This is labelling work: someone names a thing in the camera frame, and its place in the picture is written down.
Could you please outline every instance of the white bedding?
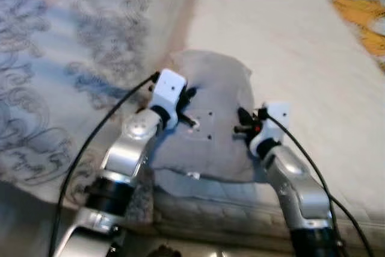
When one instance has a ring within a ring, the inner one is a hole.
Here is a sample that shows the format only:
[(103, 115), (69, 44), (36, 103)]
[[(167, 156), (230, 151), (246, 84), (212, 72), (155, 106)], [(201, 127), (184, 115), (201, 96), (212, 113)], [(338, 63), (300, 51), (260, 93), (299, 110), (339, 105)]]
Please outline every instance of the white bedding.
[[(384, 75), (327, 0), (196, 0), (185, 43), (242, 61), (253, 71), (257, 105), (291, 103), (289, 128), (331, 192), (383, 246)], [(161, 186), (175, 196), (278, 207), (266, 185), (250, 191), (250, 185), (180, 184)]]

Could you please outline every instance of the black cable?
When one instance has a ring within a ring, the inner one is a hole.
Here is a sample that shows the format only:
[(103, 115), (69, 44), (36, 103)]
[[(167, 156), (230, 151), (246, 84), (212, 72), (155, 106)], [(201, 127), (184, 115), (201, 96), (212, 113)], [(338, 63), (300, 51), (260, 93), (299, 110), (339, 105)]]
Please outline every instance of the black cable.
[(48, 257), (53, 257), (55, 253), (56, 248), (56, 240), (58, 235), (58, 229), (60, 225), (60, 218), (61, 218), (61, 209), (63, 207), (63, 200), (64, 196), (66, 195), (67, 187), (69, 185), (69, 181), (71, 179), (71, 175), (73, 171), (76, 169), (76, 166), (80, 162), (80, 159), (85, 152), (88, 145), (91, 143), (92, 139), (96, 136), (96, 134), (100, 131), (100, 129), (104, 126), (104, 124), (111, 118), (111, 116), (121, 107), (121, 105), (126, 102), (127, 99), (129, 99), (134, 93), (136, 93), (142, 86), (147, 84), (149, 81), (156, 82), (159, 78), (159, 72), (154, 73), (150, 77), (146, 78), (144, 81), (139, 83), (136, 87), (134, 87), (132, 90), (127, 92), (125, 96), (122, 97), (122, 99), (114, 105), (114, 107), (106, 114), (106, 116), (99, 122), (99, 124), (93, 129), (91, 134), (88, 136), (86, 141), (84, 142), (83, 146), (81, 147), (78, 155), (76, 156), (74, 162), (69, 167), (66, 177), (64, 178), (63, 183), (61, 184), (60, 194), (58, 203), (56, 205), (55, 214), (54, 214), (54, 222), (52, 225), (51, 230), (51, 239), (49, 242), (49, 251), (48, 251)]
[[(365, 249), (368, 253), (368, 255), (370, 257), (374, 257), (374, 254), (373, 254), (373, 251), (370, 247), (370, 244), (368, 242), (368, 240), (366, 239), (363, 231), (361, 230), (360, 228), (360, 225), (358, 224), (358, 222), (355, 220), (355, 218), (353, 217), (353, 215), (351, 215), (349, 213), (349, 211), (335, 198), (331, 195), (330, 191), (329, 191), (329, 188), (326, 184), (326, 181), (323, 177), (323, 175), (321, 174), (321, 172), (319, 171), (319, 169), (317, 168), (316, 164), (314, 163), (314, 161), (312, 160), (312, 158), (309, 156), (309, 154), (305, 151), (305, 149), (302, 147), (302, 145), (297, 141), (297, 139), (288, 131), (288, 129), (286, 129), (278, 120), (276, 120), (275, 118), (273, 118), (272, 116), (270, 116), (267, 112), (264, 112), (265, 113), (265, 116), (267, 118), (269, 118), (272, 122), (274, 122), (286, 135), (288, 135), (288, 137), (294, 142), (294, 144), (297, 146), (297, 148), (299, 148), (299, 150), (301, 151), (301, 153), (306, 157), (306, 159), (308, 160), (308, 162), (310, 163), (310, 165), (312, 166), (312, 168), (314, 169), (315, 173), (317, 174), (319, 180), (321, 181), (321, 184), (322, 186), (324, 187), (324, 190), (326, 192), (326, 195), (329, 199), (329, 203), (330, 203), (330, 214), (331, 214), (331, 220), (333, 222), (333, 227), (334, 227), (334, 231), (337, 235), (337, 238), (341, 241), (341, 234), (339, 232), (339, 229), (338, 229), (338, 225), (337, 225), (337, 220), (336, 220), (336, 213), (334, 211), (334, 208), (333, 208), (333, 202), (346, 214), (346, 216), (350, 219), (350, 221), (352, 222), (353, 226), (355, 227), (355, 229), (357, 230), (357, 233), (359, 234), (361, 240), (362, 240), (362, 243), (364, 244), (365, 246)], [(346, 249), (344, 246), (341, 247), (342, 249), (342, 254), (344, 256), (348, 256), (347, 252), (346, 252)]]

